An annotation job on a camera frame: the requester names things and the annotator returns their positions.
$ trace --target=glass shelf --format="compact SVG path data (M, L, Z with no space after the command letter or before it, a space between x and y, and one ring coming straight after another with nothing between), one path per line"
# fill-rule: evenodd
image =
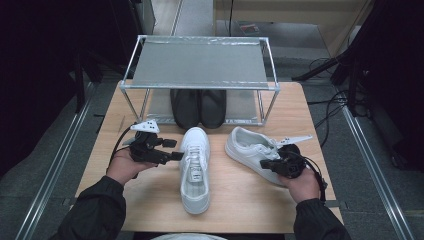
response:
M265 73L265 55L271 60L272 84L268 81ZM128 79L134 66L133 77ZM124 79L121 81L120 88L137 122L143 121L145 117L153 117L158 123L173 123L173 119L169 114L154 113L155 108L160 108L159 105L155 107L151 104L149 107L151 112L145 113L150 90L156 90L153 93L157 92L162 96L164 91L158 91L160 89L229 90L230 97L228 100L238 98L238 96L246 96L246 94L236 93L233 90L256 91L256 94L252 94L252 97L256 95L258 98L257 108L255 107L256 104L250 107L258 109L259 117L256 117L255 114L255 116L247 116L247 119L243 119L240 118L240 114L236 114L237 118L234 119L231 114L227 114L229 117L224 124L239 125L265 124L274 100L280 91L268 38L152 35L138 36L133 56ZM147 90L140 114L135 110L127 94L127 90L130 89ZM263 112L260 91L274 92L274 97L266 114ZM166 100L166 97L162 99L170 104L169 97L168 100Z

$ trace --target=white sneaker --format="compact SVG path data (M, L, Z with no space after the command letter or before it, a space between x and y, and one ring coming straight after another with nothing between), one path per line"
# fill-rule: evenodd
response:
M180 161L180 192L184 209L191 214L200 214L209 207L210 151L203 129L193 127L186 132L180 147L180 152L184 152Z
M225 152L232 159L248 166L268 181L284 186L277 178L278 174L262 169L261 160L279 159L277 142L267 136L235 127L228 136Z

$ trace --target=black shoe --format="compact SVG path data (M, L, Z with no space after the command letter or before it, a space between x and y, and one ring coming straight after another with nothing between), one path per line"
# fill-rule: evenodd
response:
M218 128L225 121L227 111L226 90L200 91L200 121L206 128Z
M175 123L184 129L197 126L200 122L198 90L171 89L170 94Z

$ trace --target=black tripod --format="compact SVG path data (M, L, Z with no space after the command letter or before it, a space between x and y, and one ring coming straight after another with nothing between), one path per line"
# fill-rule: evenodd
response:
M338 64L336 70L331 76L331 82L334 85L340 85L347 77L350 77L347 106L352 115L354 117L357 116L358 114L355 110L356 88L359 79L364 74L362 71L364 69L364 64L360 61L363 60L361 56L373 46L375 33L378 32L379 25L384 24L384 19L382 19L381 16L386 7L386 0L375 1L372 11L368 15L361 29L358 31L358 34L352 41L352 44L349 45L343 53L337 57L331 58L329 61L301 76L292 77L292 80L306 81Z

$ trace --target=black jacket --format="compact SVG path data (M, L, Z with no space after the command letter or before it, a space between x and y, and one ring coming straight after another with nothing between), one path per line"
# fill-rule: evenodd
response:
M115 239L125 221L123 191L121 184L104 176L79 195L51 239ZM319 199L300 202L296 211L297 240L350 239L343 224Z

